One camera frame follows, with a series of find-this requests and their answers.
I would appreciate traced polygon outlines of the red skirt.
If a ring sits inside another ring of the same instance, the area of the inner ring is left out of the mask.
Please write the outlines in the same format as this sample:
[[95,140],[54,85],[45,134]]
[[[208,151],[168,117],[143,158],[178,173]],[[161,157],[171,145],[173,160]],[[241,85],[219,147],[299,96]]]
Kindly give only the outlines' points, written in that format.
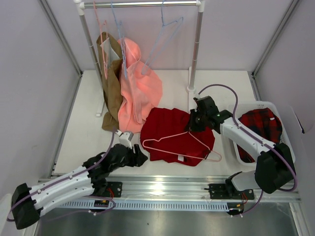
[[[140,132],[140,142],[144,139],[159,139],[161,137],[170,136],[186,132],[185,126],[189,121],[189,113],[179,109],[153,108],[144,123]],[[215,143],[215,137],[211,129],[206,128],[203,132],[191,132],[203,142],[211,145]],[[149,152],[151,161],[164,161],[163,153]],[[175,162],[176,158],[171,157],[168,163]]]

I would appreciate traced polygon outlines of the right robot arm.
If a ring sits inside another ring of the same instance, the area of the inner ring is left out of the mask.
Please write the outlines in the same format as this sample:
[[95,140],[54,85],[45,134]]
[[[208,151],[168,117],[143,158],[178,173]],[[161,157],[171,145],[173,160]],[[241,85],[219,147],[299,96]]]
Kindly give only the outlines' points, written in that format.
[[224,191],[228,197],[237,198],[242,191],[249,189],[260,189],[267,194],[284,191],[283,186],[290,181],[294,182],[290,190],[297,188],[294,162],[287,144],[275,144],[262,138],[241,124],[228,110],[219,111],[210,96],[193,100],[196,106],[190,110],[188,131],[214,130],[232,140],[256,162],[255,170],[238,172],[226,179]]

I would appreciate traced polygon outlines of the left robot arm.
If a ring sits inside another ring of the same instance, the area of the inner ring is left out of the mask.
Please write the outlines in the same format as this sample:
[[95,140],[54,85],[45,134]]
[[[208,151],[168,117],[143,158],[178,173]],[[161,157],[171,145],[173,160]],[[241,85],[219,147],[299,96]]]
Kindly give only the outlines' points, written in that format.
[[111,172],[121,167],[141,167],[147,160],[139,145],[128,148],[116,144],[49,182],[32,187],[20,184],[12,195],[10,221],[18,230],[25,229],[69,201],[85,196],[103,197],[108,188],[106,177]]

